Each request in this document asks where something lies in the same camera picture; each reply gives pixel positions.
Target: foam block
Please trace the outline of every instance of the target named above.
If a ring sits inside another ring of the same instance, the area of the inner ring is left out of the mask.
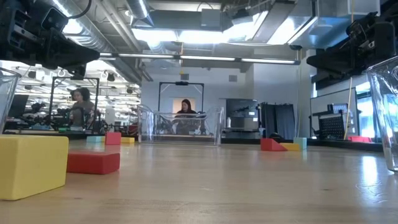
[[[294,144],[294,143],[281,143],[285,149],[288,151],[300,151],[300,145],[299,144]]]
[[[105,144],[106,145],[120,145],[122,139],[122,133],[105,133]]]
[[[306,150],[307,149],[307,138],[294,138],[293,140],[294,144],[299,144],[301,150]]]
[[[134,143],[135,141],[134,138],[122,138],[122,143]]]
[[[65,185],[66,137],[0,135],[0,200],[18,200]]]
[[[277,143],[273,139],[262,138],[260,140],[262,151],[284,152],[287,151],[285,147]]]
[[[103,142],[102,136],[88,136],[86,142]]]
[[[120,168],[118,152],[69,152],[67,172],[109,174]]]

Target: clear plastic bin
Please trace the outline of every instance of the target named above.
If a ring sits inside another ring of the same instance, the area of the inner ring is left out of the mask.
[[[172,114],[138,105],[138,141],[182,144],[221,144],[224,108],[202,114]]]
[[[2,134],[4,125],[6,124],[8,111],[10,110],[20,77],[19,73],[0,68],[0,134]]]
[[[398,57],[366,70],[387,168],[398,172]]]

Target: computer monitor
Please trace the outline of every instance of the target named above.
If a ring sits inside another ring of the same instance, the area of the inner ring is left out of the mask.
[[[8,112],[8,117],[19,118],[25,112],[25,107],[29,95],[14,95],[14,99],[11,103],[10,111]]]

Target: person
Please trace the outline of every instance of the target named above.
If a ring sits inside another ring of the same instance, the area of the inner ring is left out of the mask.
[[[70,118],[73,121],[72,126],[83,127],[83,116],[94,112],[94,103],[90,101],[90,91],[87,88],[78,88],[73,90],[72,99],[76,101],[72,106]]]
[[[196,114],[197,112],[192,110],[191,102],[188,99],[184,99],[181,102],[181,110],[177,112],[178,114],[176,118],[194,118],[195,116],[190,116],[187,114]],[[187,119],[176,119],[175,123],[178,123],[176,127],[177,134],[189,134],[190,131],[194,131],[198,125],[196,125],[195,121],[190,121]]]

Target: woman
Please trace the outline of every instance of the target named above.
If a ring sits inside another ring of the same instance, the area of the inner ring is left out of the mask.
[[[188,99],[184,99],[181,102],[181,110],[177,112],[178,114],[196,114],[196,111],[192,110],[191,102]],[[176,118],[194,118],[195,116],[190,115],[177,115]],[[176,119],[174,120],[175,123],[178,123],[176,128],[177,134],[189,134],[190,131],[195,131],[197,123],[194,120],[189,119]]]
[[[73,100],[76,103],[72,106],[70,118],[73,121],[72,126],[83,127],[84,115],[94,111],[94,103],[90,101],[90,91],[87,88],[79,88],[73,91]]]

